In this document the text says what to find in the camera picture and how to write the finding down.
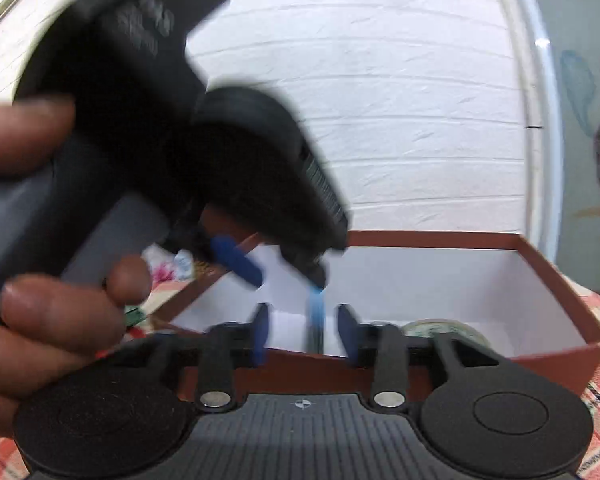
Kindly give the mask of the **brown cardboard box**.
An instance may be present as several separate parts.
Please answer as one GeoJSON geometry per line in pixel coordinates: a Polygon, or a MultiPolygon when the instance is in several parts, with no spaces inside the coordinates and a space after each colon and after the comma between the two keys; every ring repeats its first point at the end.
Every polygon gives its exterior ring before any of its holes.
{"type": "MultiPolygon", "coordinates": [[[[324,348],[343,352],[335,309],[350,304],[365,322],[402,327],[419,320],[470,325],[491,348],[553,382],[582,393],[600,365],[600,323],[571,285],[523,237],[505,233],[362,231],[323,262],[327,285],[324,348]]],[[[273,308],[268,346],[300,351],[310,283],[256,236],[245,240],[263,271],[253,288],[212,268],[151,313],[160,327],[205,330],[273,308]]]]}

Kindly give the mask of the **clear patterned tape roll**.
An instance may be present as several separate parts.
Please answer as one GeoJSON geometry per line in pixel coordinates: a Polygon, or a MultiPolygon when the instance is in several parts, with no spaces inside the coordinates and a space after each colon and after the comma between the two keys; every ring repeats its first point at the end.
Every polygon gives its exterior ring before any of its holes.
{"type": "Polygon", "coordinates": [[[401,327],[402,333],[410,337],[431,338],[435,334],[454,334],[465,337],[475,344],[481,344],[490,348],[490,341],[472,326],[445,318],[430,318],[430,320],[418,320],[407,323],[401,327]]]}

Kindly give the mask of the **floral Beautiful Day pillow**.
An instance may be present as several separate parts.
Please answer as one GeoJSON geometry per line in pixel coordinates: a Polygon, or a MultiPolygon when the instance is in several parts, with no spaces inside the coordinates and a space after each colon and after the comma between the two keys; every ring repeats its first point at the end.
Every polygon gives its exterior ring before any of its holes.
{"type": "Polygon", "coordinates": [[[165,282],[189,282],[195,278],[193,255],[181,249],[171,254],[158,245],[151,245],[142,252],[154,284],[165,282]]]}

